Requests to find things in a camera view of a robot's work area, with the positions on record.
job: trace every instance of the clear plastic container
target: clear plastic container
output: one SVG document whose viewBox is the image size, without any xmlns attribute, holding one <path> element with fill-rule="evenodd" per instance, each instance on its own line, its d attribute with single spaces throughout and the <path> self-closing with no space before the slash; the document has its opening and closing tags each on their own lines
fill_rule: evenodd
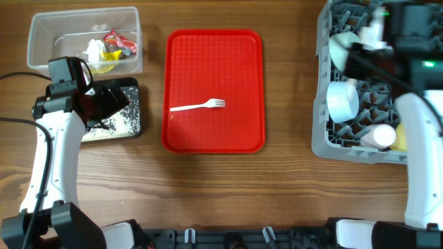
<svg viewBox="0 0 443 249">
<path fill-rule="evenodd" d="M 76 56 L 88 62 L 87 50 L 91 39 L 100 39 L 116 29 L 119 35 L 137 43 L 137 53 L 118 63 L 88 63 L 100 68 L 115 65 L 101 75 L 124 75 L 143 72 L 143 42 L 138 11 L 135 7 L 98 8 L 39 13 L 33 17 L 28 40 L 28 66 L 49 76 L 48 60 Z"/>
</svg>

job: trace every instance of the food wrapper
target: food wrapper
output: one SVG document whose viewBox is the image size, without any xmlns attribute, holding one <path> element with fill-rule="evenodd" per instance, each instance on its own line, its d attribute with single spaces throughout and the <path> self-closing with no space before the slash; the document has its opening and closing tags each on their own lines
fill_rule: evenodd
<svg viewBox="0 0 443 249">
<path fill-rule="evenodd" d="M 119 48 L 127 48 L 131 53 L 137 53 L 137 44 L 133 41 L 129 41 L 126 37 L 117 34 L 115 28 L 103 37 L 103 41 Z"/>
<path fill-rule="evenodd" d="M 106 52 L 103 41 L 92 39 L 88 43 L 88 49 L 83 53 L 88 55 L 88 62 L 96 63 L 103 60 L 103 58 L 100 56 L 101 52 Z"/>
<path fill-rule="evenodd" d="M 122 53 L 121 50 L 117 50 L 116 52 L 110 52 L 110 53 L 103 51 L 100 52 L 100 56 L 104 62 L 110 62 L 110 61 L 116 61 L 116 62 L 108 65 L 100 65 L 98 68 L 91 68 L 91 72 L 93 74 L 101 74 L 109 72 L 118 65 L 118 58 L 120 57 L 121 53 Z"/>
</svg>

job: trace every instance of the green light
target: green light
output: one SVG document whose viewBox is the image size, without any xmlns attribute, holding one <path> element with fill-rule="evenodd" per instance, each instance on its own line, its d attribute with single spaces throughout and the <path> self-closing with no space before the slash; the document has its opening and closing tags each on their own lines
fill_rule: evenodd
<svg viewBox="0 0 443 249">
<path fill-rule="evenodd" d="M 426 62 L 426 61 L 423 62 L 423 66 L 425 67 L 434 67 L 435 65 L 436 65 L 435 62 Z"/>
</svg>

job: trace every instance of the white bottle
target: white bottle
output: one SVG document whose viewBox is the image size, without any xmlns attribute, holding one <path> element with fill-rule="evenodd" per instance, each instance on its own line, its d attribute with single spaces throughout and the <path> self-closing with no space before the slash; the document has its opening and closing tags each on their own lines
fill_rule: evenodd
<svg viewBox="0 0 443 249">
<path fill-rule="evenodd" d="M 361 146 L 385 149 L 394 143 L 396 134 L 394 128 L 386 124 L 372 124 L 367 127 L 369 132 L 360 138 Z"/>
</svg>

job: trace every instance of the white mug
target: white mug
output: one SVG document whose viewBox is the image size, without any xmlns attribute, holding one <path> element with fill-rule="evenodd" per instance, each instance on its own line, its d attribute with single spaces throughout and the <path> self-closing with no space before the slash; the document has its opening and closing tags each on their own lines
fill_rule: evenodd
<svg viewBox="0 0 443 249">
<path fill-rule="evenodd" d="M 359 112 L 359 95 L 348 82 L 331 82 L 327 87 L 326 103 L 329 115 L 336 123 L 351 120 Z"/>
</svg>

